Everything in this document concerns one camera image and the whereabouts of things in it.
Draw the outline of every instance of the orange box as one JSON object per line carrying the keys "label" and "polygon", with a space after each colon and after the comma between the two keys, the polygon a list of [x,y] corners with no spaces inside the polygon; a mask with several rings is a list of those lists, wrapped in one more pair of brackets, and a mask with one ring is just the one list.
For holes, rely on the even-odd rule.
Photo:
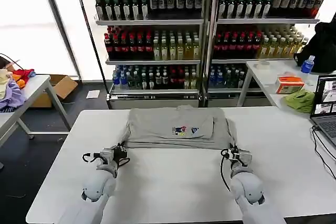
{"label": "orange box", "polygon": [[279,77],[275,84],[277,94],[292,94],[304,86],[302,79],[296,76]]}

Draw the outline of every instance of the laptop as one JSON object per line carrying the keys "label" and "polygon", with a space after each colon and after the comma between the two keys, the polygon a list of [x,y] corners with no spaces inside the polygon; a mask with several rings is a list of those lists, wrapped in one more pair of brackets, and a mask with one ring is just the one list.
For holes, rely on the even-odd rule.
{"label": "laptop", "polygon": [[319,76],[310,119],[336,145],[336,74]]}

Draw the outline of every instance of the black bag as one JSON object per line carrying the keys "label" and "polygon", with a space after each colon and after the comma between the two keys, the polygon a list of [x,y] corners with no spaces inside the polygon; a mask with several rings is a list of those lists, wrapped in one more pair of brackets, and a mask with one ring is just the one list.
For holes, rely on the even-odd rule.
{"label": "black bag", "polygon": [[336,23],[320,22],[315,26],[316,34],[294,60],[299,67],[309,56],[314,55],[312,72],[330,73],[336,70]]}

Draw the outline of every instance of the white table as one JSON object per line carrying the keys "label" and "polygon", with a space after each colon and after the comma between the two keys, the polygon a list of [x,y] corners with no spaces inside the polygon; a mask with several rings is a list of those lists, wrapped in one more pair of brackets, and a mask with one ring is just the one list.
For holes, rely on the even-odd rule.
{"label": "white table", "polygon": [[0,147],[5,143],[14,130],[20,126],[30,138],[35,134],[68,134],[68,132],[32,132],[20,119],[25,111],[34,103],[34,101],[46,91],[52,100],[53,105],[58,110],[65,126],[71,130],[72,123],[69,121],[66,111],[59,101],[50,82],[50,76],[37,75],[29,79],[26,86],[22,89],[26,102],[12,113],[0,113]]}
{"label": "white table", "polygon": [[[297,64],[294,60],[270,60],[268,62],[270,63],[270,66],[267,69],[257,69],[256,64],[258,64],[258,61],[246,62],[248,70],[246,73],[246,78],[242,87],[242,91],[238,99],[237,106],[243,106],[248,87],[253,77],[267,97],[268,101],[271,103],[271,105],[277,106],[287,111],[290,110],[291,112],[294,112],[294,110],[288,107],[283,100],[283,97],[287,96],[287,94],[276,93],[275,82],[280,74],[284,74],[286,72],[290,72],[297,76],[300,76],[300,68],[297,67]],[[308,76],[309,85],[305,84],[304,88],[311,92],[315,92],[318,76],[319,74],[311,73]]]}
{"label": "white table", "polygon": [[[336,182],[314,153],[308,120],[276,107],[223,110],[235,122],[239,147],[253,154],[251,167],[264,182],[266,198],[284,217],[336,212]],[[82,183],[95,169],[82,161],[82,154],[115,144],[128,113],[80,113],[26,216],[28,223],[57,223],[68,207],[82,200]],[[130,163],[119,170],[102,224],[241,220],[220,177],[219,151],[143,148],[129,149],[129,157]]]}

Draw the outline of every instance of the gray floor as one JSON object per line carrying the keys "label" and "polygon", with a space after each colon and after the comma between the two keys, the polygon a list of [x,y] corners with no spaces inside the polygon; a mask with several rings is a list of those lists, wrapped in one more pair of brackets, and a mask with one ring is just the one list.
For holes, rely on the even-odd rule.
{"label": "gray floor", "polygon": [[[96,89],[101,90],[99,97],[86,99],[87,92]],[[209,102],[209,106],[234,106],[234,103],[234,99],[214,100]],[[107,109],[102,84],[79,86],[63,101],[63,104],[73,122],[82,110]],[[245,105],[258,106],[269,105],[269,103],[266,99],[248,99]],[[30,109],[24,114],[23,121],[34,131],[66,130],[54,109]],[[0,148],[0,161],[5,165],[0,172],[1,224],[26,223],[26,214],[64,139],[63,135],[40,135],[29,140],[21,129],[17,129]],[[336,215],[288,218],[286,222],[288,224],[332,224],[336,223]]]}

